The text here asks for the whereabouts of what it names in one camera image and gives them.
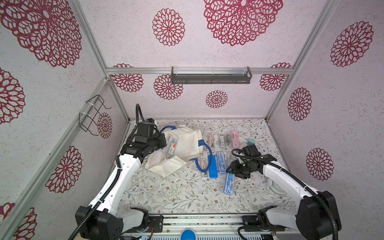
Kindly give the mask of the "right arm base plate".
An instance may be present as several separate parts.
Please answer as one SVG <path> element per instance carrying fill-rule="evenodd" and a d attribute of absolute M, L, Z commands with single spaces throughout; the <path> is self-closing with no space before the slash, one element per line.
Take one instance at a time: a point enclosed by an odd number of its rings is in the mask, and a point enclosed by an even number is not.
<path fill-rule="evenodd" d="M 284 231 L 285 228 L 279 225 L 272 225 L 267 220 L 259 217 L 257 215 L 245 215 L 242 216 L 243 229 L 246 232 L 251 231 Z"/>

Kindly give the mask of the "white canvas bag blue handles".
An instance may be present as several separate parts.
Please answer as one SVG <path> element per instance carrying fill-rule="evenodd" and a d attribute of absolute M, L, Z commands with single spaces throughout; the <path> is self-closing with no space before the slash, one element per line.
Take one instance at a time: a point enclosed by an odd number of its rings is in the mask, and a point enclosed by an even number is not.
<path fill-rule="evenodd" d="M 209 171 L 211 165 L 209 160 L 205 170 L 202 170 L 199 165 L 199 158 L 203 156 L 204 148 L 209 151 L 209 155 L 213 155 L 212 149 L 203 139 L 201 130 L 182 126 L 165 126 L 161 133 L 165 134 L 167 146 L 150 154 L 145 169 L 167 178 L 189 161 L 193 161 L 200 172 Z"/>

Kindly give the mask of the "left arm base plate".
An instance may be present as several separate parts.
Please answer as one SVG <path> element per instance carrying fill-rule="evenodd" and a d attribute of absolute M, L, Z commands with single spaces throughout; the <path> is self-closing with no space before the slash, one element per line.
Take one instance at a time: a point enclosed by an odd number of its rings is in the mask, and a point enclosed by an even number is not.
<path fill-rule="evenodd" d="M 149 215 L 148 219 L 144 219 L 145 224 L 143 226 L 134 227 L 132 229 L 123 231 L 125 233 L 162 233 L 164 226 L 163 215 Z"/>

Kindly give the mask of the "pink clear stationery case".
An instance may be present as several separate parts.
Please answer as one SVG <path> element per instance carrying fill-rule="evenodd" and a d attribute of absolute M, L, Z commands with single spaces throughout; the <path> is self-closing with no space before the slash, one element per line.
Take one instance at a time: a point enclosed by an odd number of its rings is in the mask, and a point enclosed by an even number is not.
<path fill-rule="evenodd" d="M 240 139 L 238 131 L 231 130 L 231 144 L 232 148 L 239 149 L 240 148 Z"/>

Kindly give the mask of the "blue-rimmed clear case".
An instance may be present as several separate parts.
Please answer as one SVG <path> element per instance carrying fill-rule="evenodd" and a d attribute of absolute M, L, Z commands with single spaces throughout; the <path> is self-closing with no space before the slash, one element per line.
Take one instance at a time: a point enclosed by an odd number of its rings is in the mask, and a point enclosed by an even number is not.
<path fill-rule="evenodd" d="M 217 161 L 216 157 L 214 155 L 209 155 L 208 160 L 211 163 L 209 167 L 209 177 L 210 179 L 217 179 L 218 178 L 218 170 L 217 170 Z"/>

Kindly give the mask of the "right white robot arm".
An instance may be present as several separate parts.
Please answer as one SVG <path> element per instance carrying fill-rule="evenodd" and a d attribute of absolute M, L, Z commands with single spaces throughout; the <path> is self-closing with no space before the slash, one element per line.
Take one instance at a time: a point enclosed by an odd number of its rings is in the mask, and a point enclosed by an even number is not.
<path fill-rule="evenodd" d="M 233 149 L 237 158 L 226 172 L 246 180 L 258 172 L 277 184 L 292 200 L 297 211 L 288 211 L 277 206 L 265 207 L 257 212 L 257 223 L 243 225 L 238 231 L 298 230 L 307 240 L 321 240 L 331 236 L 339 239 L 342 224 L 335 197 L 328 191 L 320 192 L 307 185 L 285 169 L 270 154 L 262 155 L 255 145 Z"/>

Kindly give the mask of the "clear green compass set case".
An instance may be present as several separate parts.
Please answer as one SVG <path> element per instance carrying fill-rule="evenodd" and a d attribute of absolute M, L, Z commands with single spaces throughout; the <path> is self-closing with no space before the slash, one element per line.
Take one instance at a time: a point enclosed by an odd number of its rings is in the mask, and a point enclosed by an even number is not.
<path fill-rule="evenodd" d="M 226 134 L 225 140 L 226 140 L 227 146 L 231 147 L 232 146 L 232 144 L 231 144 L 232 139 L 231 139 L 231 135 L 230 134 Z"/>

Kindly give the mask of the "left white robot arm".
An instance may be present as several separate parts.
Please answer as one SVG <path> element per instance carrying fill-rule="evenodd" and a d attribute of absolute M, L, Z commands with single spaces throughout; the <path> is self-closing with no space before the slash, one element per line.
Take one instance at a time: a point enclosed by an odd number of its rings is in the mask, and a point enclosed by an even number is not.
<path fill-rule="evenodd" d="M 133 133 L 116 156 L 116 166 L 100 192 L 87 207 L 80 206 L 76 211 L 77 227 L 71 240 L 77 235 L 87 240 L 119 240 L 128 230 L 148 226 L 146 210 L 133 208 L 123 217 L 117 216 L 117 210 L 126 185 L 144 159 L 167 143 L 152 119 L 137 123 Z"/>

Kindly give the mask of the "clear blue-trim compass case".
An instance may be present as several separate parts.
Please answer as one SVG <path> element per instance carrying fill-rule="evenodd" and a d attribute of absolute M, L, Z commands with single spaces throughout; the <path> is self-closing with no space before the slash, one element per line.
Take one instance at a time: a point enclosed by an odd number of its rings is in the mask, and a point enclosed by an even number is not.
<path fill-rule="evenodd" d="M 216 153 L 216 160 L 218 165 L 218 173 L 223 175 L 226 173 L 226 155 L 224 152 L 219 151 Z"/>

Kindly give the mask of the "clear pen case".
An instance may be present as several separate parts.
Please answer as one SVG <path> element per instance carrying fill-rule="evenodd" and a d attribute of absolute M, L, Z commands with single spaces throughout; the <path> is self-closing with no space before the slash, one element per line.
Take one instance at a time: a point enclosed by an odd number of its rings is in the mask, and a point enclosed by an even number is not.
<path fill-rule="evenodd" d="M 221 148 L 224 149 L 226 147 L 225 136 L 219 135 L 219 139 L 220 139 L 220 146 L 221 146 Z"/>

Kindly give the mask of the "clear slim pencil case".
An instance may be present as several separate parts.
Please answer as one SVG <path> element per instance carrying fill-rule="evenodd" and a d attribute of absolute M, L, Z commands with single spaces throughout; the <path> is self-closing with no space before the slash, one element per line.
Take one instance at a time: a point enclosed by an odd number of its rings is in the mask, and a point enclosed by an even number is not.
<path fill-rule="evenodd" d="M 227 151 L 227 164 L 228 164 L 228 166 L 231 165 L 233 160 L 234 160 L 234 156 L 232 155 L 231 151 Z"/>

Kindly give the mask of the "long blue-trim compass case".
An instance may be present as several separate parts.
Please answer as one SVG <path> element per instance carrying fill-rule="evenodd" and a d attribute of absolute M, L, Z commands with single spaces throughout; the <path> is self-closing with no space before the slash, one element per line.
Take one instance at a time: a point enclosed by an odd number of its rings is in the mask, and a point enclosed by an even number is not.
<path fill-rule="evenodd" d="M 233 187 L 235 182 L 235 175 L 227 173 L 224 185 L 224 194 L 231 196 L 233 194 Z"/>

